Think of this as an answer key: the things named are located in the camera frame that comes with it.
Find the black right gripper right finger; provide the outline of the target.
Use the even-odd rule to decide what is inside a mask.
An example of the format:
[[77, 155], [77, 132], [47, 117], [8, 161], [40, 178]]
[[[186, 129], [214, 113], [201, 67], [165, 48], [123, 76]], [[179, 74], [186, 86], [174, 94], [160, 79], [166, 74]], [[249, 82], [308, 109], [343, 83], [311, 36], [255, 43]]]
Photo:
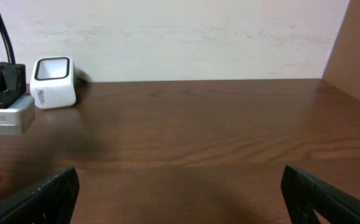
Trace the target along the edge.
[[330, 223], [360, 224], [360, 200], [298, 167], [285, 166], [280, 188], [293, 224], [319, 223], [318, 213]]

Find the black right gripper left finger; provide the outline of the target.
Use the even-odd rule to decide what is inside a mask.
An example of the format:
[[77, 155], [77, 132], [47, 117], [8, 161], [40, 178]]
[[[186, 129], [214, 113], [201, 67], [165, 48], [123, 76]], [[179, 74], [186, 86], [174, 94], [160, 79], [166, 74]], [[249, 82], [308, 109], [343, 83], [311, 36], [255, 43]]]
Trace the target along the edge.
[[0, 224], [70, 223], [79, 191], [76, 169], [67, 167], [0, 201]]

